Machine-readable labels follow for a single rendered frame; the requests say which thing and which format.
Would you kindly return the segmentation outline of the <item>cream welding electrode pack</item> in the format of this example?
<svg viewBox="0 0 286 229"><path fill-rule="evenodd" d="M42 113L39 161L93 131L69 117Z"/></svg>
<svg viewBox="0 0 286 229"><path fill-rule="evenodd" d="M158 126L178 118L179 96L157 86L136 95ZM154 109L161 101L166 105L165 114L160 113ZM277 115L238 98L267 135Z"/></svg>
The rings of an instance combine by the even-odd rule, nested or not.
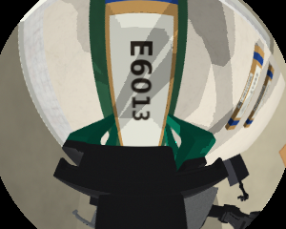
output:
<svg viewBox="0 0 286 229"><path fill-rule="evenodd" d="M249 117L247 118L247 120L245 121L243 127L244 128L249 128L250 125L252 124L252 122L254 121L265 97L266 97L266 94L269 90L269 87L271 85L271 81L272 81L272 78L273 78L273 75L274 75L274 68L269 65L268 67L268 71L267 71L267 74L266 74L266 78L265 78L265 81L264 81L264 84L263 84L263 87L262 87L262 90L260 92L260 95L257 99L257 102L253 108L253 110L251 111ZM264 97L264 98L263 98ZM251 121L251 122L250 122ZM250 124L250 125L249 125Z"/></svg>

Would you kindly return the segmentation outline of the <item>white welding electrode pack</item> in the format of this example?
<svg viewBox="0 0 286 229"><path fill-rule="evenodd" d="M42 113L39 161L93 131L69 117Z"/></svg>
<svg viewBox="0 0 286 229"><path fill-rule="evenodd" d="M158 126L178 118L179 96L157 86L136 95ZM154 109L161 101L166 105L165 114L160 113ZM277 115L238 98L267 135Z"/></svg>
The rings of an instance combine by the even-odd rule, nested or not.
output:
<svg viewBox="0 0 286 229"><path fill-rule="evenodd" d="M112 108L121 146L161 146L177 51L178 0L105 0Z"/></svg>
<svg viewBox="0 0 286 229"><path fill-rule="evenodd" d="M255 92L255 88L260 77L262 65L264 60L264 51L257 45L255 45L253 63L250 70L250 74L243 91L242 96L235 108L234 113L226 124L226 130L233 130L238 124L241 117L244 115L252 97Z"/></svg>

